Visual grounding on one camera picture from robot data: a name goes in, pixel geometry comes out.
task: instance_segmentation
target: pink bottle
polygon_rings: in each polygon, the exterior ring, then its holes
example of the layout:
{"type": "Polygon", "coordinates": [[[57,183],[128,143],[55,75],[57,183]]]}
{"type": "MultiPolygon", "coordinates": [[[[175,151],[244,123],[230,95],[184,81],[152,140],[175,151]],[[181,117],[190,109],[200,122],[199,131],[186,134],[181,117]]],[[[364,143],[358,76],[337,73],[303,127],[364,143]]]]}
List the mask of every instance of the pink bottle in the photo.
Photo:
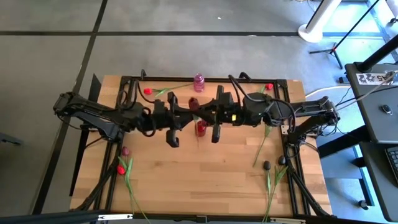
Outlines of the pink bottle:
{"type": "Polygon", "coordinates": [[[201,93],[203,90],[205,90],[205,78],[203,75],[201,75],[201,73],[197,73],[197,75],[195,75],[193,78],[193,89],[197,93],[201,93]]]}

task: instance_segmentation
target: wooden tabletop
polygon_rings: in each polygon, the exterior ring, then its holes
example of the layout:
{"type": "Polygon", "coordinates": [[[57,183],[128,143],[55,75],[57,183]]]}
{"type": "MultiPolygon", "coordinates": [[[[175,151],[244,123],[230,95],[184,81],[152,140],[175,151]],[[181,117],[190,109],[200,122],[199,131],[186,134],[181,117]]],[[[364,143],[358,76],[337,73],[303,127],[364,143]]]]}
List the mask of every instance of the wooden tabletop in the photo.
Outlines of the wooden tabletop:
{"type": "MultiPolygon", "coordinates": [[[[119,91],[120,76],[105,76],[98,103],[114,107],[119,91]]],[[[305,101],[303,85],[298,80],[288,80],[291,102],[305,101]]],[[[165,88],[179,86],[178,82],[140,82],[141,88],[165,88]]],[[[233,87],[229,83],[206,83],[203,93],[195,93],[192,86],[175,89],[181,107],[188,108],[188,100],[195,96],[204,104],[215,98],[217,85],[230,91],[236,100],[233,87]]],[[[261,84],[242,84],[246,92],[261,89],[261,84]]],[[[274,96],[274,91],[267,94],[274,96]]],[[[159,99],[166,101],[167,94],[159,99]]],[[[153,108],[140,96],[137,100],[153,108]]],[[[182,131],[177,131],[180,147],[171,148],[165,142],[166,130],[156,131],[155,136],[147,138],[137,131],[126,133],[124,146],[131,150],[134,165],[130,175],[134,195],[146,213],[194,214],[194,215],[249,215],[263,216],[267,204],[266,180],[262,163],[271,161],[277,164],[283,155],[279,128],[273,128],[262,147],[258,162],[252,167],[254,157],[264,137],[264,124],[232,127],[223,124],[220,141],[211,143],[211,128],[204,137],[197,139],[194,123],[182,131]]],[[[88,142],[98,138],[91,133],[88,142]]],[[[106,141],[100,141],[85,150],[70,208],[79,206],[97,184],[103,162],[106,141]]],[[[300,148],[305,183],[322,208],[331,213],[328,193],[323,178],[318,153],[308,146],[300,148]]],[[[108,186],[104,188],[101,208],[104,208],[108,186]]],[[[303,213],[302,200],[298,187],[298,210],[303,213]]],[[[131,213],[129,194],[121,176],[116,186],[111,206],[112,212],[131,213]]],[[[277,186],[271,205],[270,215],[291,217],[289,186],[286,176],[277,186]]]]}

